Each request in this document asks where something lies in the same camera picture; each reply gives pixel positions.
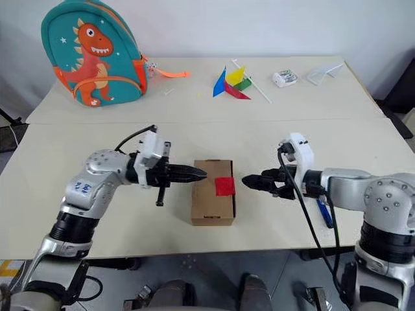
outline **wall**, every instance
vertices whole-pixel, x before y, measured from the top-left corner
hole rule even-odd
[[[413,0],[106,0],[147,56],[339,54],[383,98],[415,56]],[[54,76],[40,25],[58,0],[0,0],[0,106],[28,115]]]

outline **backpack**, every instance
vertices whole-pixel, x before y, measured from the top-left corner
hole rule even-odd
[[[55,75],[84,105],[139,99],[147,90],[146,58],[123,19],[97,0],[67,0],[41,24]]]

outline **dinosaur print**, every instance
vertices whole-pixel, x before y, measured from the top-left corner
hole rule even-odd
[[[77,69],[62,71],[62,76],[69,82],[79,83],[89,78],[100,78],[108,76],[110,64],[102,61],[100,57],[106,57],[113,52],[113,45],[95,25],[84,23],[78,18],[78,28],[73,27],[73,32],[77,35],[74,40],[80,46],[74,49],[82,54],[82,58],[77,58]],[[110,87],[108,81],[87,82],[79,87],[82,102],[87,106],[99,106],[101,101],[92,97],[92,92],[99,89],[99,93],[104,100],[113,100],[108,96]]]

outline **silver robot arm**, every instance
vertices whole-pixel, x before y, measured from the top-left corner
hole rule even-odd
[[[172,182],[189,183],[206,177],[199,168],[170,164],[171,144],[158,138],[155,126],[149,127],[140,143],[141,151],[133,154],[101,150],[87,158],[80,174],[66,187],[56,223],[43,238],[22,292],[12,296],[12,311],[55,311],[77,301],[88,270],[82,259],[91,249],[95,227],[118,186],[158,187],[156,205],[162,206],[165,189]]]
[[[347,293],[342,299],[354,310],[406,310],[415,272],[415,175],[312,170],[314,155],[300,134],[282,141],[279,152],[287,161],[296,161],[287,169],[304,196],[325,200],[326,191],[334,206],[364,212],[356,262],[346,266],[342,278]],[[276,182],[284,186],[277,187]],[[282,168],[246,176],[243,183],[275,197],[296,198]]]

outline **white table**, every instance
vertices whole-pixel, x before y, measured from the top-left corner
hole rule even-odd
[[[29,124],[93,124],[125,122],[289,121],[367,119],[384,117],[347,65],[336,78],[326,77],[321,86],[305,76],[315,67],[343,62],[338,56],[239,58],[246,72],[273,101],[269,104],[250,86],[251,100],[237,100],[223,93],[213,98],[213,86],[224,66],[235,70],[230,58],[155,58],[166,71],[191,72],[189,78],[152,78],[147,94],[127,104],[99,108],[83,106],[57,82],[27,119]],[[295,86],[280,89],[271,77],[291,69],[300,77]]]
[[[0,258],[30,259],[58,214],[66,183],[90,153],[113,148],[142,124],[31,124],[0,176]],[[172,142],[171,163],[232,159],[237,217],[230,227],[190,224],[191,184],[167,190],[118,188],[93,237],[91,257],[315,247],[298,202],[246,188],[241,178],[278,167],[275,148],[290,132],[303,133],[316,156],[315,169],[363,169],[376,175],[415,173],[415,156],[385,118],[361,120],[159,123]],[[125,150],[135,150],[137,141]],[[334,245],[313,200],[307,208],[321,244]],[[337,209],[340,243],[359,238],[362,213]]]

